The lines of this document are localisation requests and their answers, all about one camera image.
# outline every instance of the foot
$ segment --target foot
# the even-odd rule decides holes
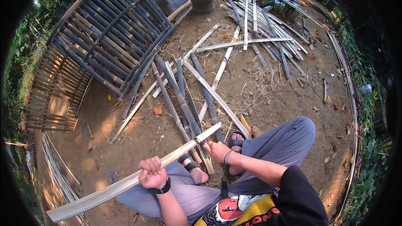
[[[244,138],[239,134],[232,134],[232,139],[234,139],[234,140],[244,140]],[[242,147],[240,147],[240,146],[232,146],[231,149],[234,150],[234,151],[239,151],[239,150],[241,151]],[[239,167],[236,167],[236,166],[233,166],[233,165],[230,166],[230,168],[229,168],[229,174],[231,176],[238,176],[238,175],[240,175],[242,173],[243,173],[242,168],[239,168]]]
[[[191,160],[189,158],[185,159],[183,162],[183,167],[187,166],[188,163],[191,163]],[[201,183],[206,183],[209,179],[209,176],[207,173],[201,170],[201,168],[193,168],[190,170],[191,176],[195,180],[196,185],[200,185]]]

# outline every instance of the black t-shirt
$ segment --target black t-shirt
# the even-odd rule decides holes
[[[195,226],[322,225],[328,216],[317,192],[298,166],[289,167],[275,195],[239,195],[217,203]]]

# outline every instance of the left hand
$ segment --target left hand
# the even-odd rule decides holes
[[[226,154],[231,150],[222,142],[214,143],[212,141],[208,141],[204,148],[211,155],[211,158],[219,163],[224,163]]]
[[[144,188],[160,189],[166,184],[166,170],[164,168],[160,169],[160,166],[161,162],[157,156],[141,161],[138,164],[138,170],[143,169],[138,179]]]

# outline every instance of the black strap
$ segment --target black strap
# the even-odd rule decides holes
[[[222,182],[221,198],[222,199],[229,198],[229,195],[228,195],[228,180],[226,179],[226,177],[221,177],[221,182]]]

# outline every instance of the watch strap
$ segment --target watch strap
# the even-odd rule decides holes
[[[155,192],[157,194],[165,194],[170,190],[170,177],[166,180],[166,184],[160,188],[160,189],[155,189]]]

